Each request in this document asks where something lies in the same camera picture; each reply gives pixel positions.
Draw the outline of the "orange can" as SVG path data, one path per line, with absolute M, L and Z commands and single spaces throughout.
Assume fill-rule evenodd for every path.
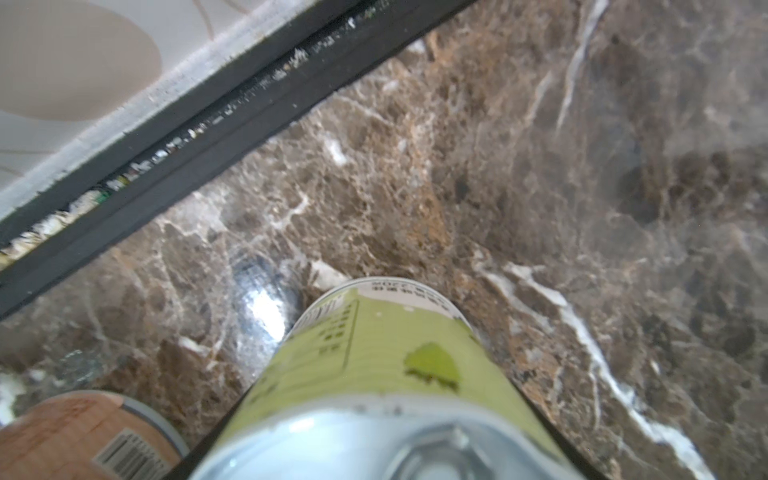
M 100 390 L 52 397 L 1 429 L 3 479 L 161 479 L 188 453 L 154 409 Z

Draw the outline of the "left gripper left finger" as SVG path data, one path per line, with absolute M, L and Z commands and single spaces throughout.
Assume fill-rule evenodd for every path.
M 217 443 L 227 439 L 230 425 L 233 423 L 233 418 L 236 416 L 241 405 L 250 393 L 250 389 L 245 391 L 241 398 L 237 400 L 226 414 L 214 425 L 213 429 L 190 450 L 179 464 L 164 476 L 165 480 L 186 480 L 193 475 L 194 471 L 215 448 Z

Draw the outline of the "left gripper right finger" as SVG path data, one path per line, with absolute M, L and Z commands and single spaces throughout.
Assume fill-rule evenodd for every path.
M 563 436 L 554 424 L 537 408 L 537 406 L 515 384 L 512 384 L 516 392 L 532 410 L 538 422 L 548 432 L 549 436 L 558 445 L 570 463 L 588 480 L 606 480 L 606 476 L 598 470 L 565 436 Z

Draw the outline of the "green can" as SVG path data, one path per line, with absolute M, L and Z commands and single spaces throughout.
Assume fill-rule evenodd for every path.
M 196 479 L 576 479 L 463 314 L 418 282 L 328 291 L 286 335 Z

